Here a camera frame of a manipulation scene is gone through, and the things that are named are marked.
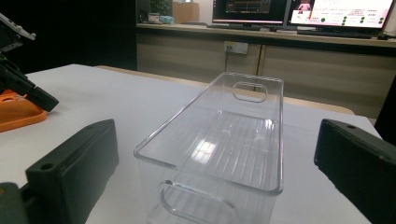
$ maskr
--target white tabletop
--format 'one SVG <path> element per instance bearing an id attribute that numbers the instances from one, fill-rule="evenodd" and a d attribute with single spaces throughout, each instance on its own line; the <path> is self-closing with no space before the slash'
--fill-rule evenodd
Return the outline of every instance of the white tabletop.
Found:
<path id="1" fill-rule="evenodd" d="M 24 171 L 35 161 L 83 127 L 114 119 L 120 165 L 87 223 L 146 223 L 134 148 L 202 88 L 77 64 L 28 77 L 60 103 L 46 120 L 0 133 L 0 182 L 21 187 Z M 313 163 L 322 119 L 341 120 L 378 136 L 367 118 L 285 103 L 285 187 L 271 224 L 369 223 Z"/>

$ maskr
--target dark background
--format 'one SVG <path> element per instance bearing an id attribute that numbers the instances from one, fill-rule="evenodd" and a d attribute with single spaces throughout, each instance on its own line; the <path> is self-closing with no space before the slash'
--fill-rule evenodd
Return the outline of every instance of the dark background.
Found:
<path id="1" fill-rule="evenodd" d="M 135 0 L 0 0 L 36 39 L 3 52 L 23 73 L 70 63 L 136 70 Z"/>

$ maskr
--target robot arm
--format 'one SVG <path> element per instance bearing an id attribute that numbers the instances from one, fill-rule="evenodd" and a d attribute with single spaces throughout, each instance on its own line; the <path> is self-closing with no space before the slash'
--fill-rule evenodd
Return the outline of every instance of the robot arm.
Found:
<path id="1" fill-rule="evenodd" d="M 22 45 L 21 36 L 35 40 L 35 34 L 29 34 L 21 26 L 0 13 L 0 53 Z M 0 54 L 0 94 L 6 90 L 15 91 L 33 104 L 51 111 L 59 101 L 38 88 L 24 75 L 19 67 Z"/>

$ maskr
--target plastic storage container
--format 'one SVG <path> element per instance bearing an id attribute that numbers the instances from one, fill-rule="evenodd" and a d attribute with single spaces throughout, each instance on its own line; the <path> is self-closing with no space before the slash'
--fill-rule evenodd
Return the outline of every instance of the plastic storage container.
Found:
<path id="1" fill-rule="evenodd" d="M 283 81 L 223 73 L 134 151 L 148 223 L 269 223 Z"/>

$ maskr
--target orange object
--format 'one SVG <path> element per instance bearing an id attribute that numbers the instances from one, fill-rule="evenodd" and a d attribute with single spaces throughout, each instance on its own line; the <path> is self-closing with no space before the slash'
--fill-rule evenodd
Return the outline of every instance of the orange object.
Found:
<path id="1" fill-rule="evenodd" d="M 38 123 L 47 118 L 40 107 L 13 91 L 0 95 L 0 133 Z"/>

